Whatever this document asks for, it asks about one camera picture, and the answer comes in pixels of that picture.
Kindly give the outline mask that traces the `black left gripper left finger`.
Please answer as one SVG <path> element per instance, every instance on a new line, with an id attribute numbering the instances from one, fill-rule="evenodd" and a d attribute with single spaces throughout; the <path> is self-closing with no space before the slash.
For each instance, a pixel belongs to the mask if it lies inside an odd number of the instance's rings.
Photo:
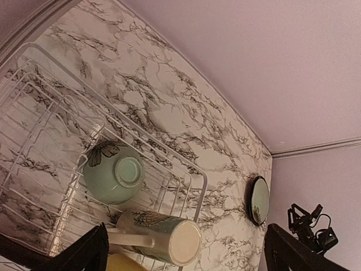
<path id="1" fill-rule="evenodd" d="M 106 270 L 108 251 L 107 229 L 100 224 L 46 262 L 45 270 Z"/>

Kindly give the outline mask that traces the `pale green floral plate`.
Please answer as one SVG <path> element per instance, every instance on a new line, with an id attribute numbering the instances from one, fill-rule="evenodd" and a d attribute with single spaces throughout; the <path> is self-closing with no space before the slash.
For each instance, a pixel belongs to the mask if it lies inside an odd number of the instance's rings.
<path id="1" fill-rule="evenodd" d="M 249 219 L 256 226 L 265 223 L 270 206 L 270 191 L 264 177 L 256 176 L 248 191 L 247 208 Z"/>

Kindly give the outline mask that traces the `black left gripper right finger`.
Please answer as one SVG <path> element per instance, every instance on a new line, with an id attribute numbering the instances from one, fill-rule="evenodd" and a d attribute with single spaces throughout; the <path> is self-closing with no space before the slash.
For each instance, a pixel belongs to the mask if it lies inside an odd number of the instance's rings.
<path id="1" fill-rule="evenodd" d="M 277 224 L 267 227 L 265 258 L 270 271 L 347 271 L 346 268 L 312 252 Z"/>

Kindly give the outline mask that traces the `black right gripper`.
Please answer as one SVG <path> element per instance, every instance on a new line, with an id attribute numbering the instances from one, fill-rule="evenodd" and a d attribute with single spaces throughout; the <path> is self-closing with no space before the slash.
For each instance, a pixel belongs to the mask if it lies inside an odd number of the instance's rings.
<path id="1" fill-rule="evenodd" d="M 293 203 L 288 209 L 288 228 L 298 240 L 315 253 L 326 253 L 338 244 L 338 238 L 331 227 L 331 217 L 322 213 L 323 206 L 318 204 L 310 213 Z M 328 226 L 314 232 L 321 217 L 328 218 Z"/>

